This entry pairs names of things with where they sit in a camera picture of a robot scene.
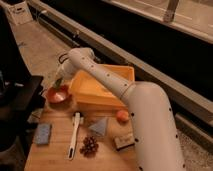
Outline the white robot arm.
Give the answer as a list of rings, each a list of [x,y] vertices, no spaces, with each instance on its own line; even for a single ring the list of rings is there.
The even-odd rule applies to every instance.
[[[169,98],[158,84],[129,81],[94,61],[91,48],[73,48],[56,78],[83,70],[119,98],[130,113],[140,171],[186,171]]]

